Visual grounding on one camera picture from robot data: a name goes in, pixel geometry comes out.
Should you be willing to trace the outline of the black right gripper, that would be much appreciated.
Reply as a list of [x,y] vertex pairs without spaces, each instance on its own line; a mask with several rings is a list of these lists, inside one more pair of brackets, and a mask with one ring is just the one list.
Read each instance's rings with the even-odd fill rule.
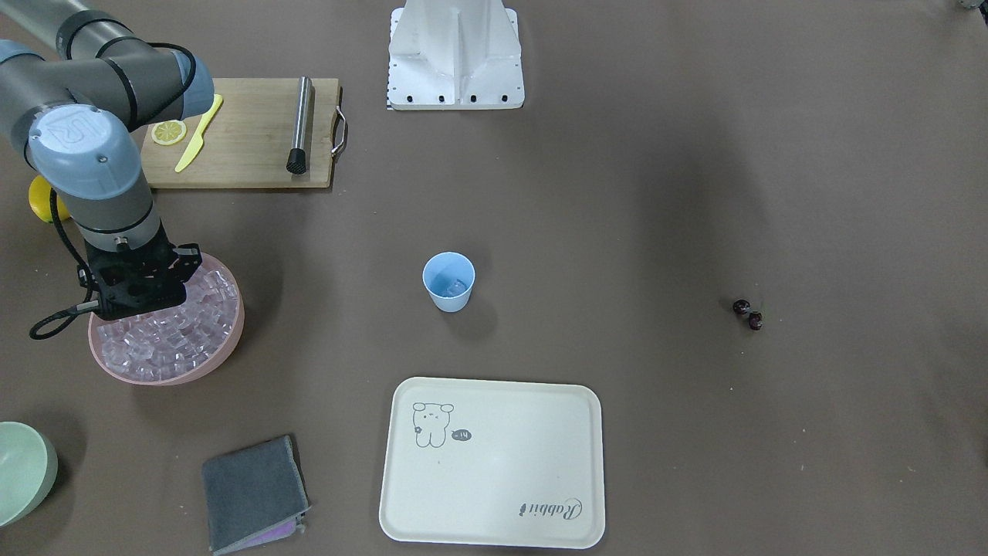
[[80,269],[79,281],[93,289],[96,300],[85,302],[83,309],[106,321],[183,305],[186,283],[202,264],[197,243],[176,246],[165,232],[156,232],[138,249],[85,246],[88,274]]

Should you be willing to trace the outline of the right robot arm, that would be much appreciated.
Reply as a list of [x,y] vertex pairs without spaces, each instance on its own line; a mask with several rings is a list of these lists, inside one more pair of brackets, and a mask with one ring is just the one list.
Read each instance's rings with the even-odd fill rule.
[[2,42],[2,133],[47,180],[85,243],[77,260],[90,298],[65,310],[103,320],[182,305],[198,244],[170,242],[133,132],[202,115],[213,103],[204,61],[139,39],[81,1],[4,1],[2,13],[48,42],[47,61]]

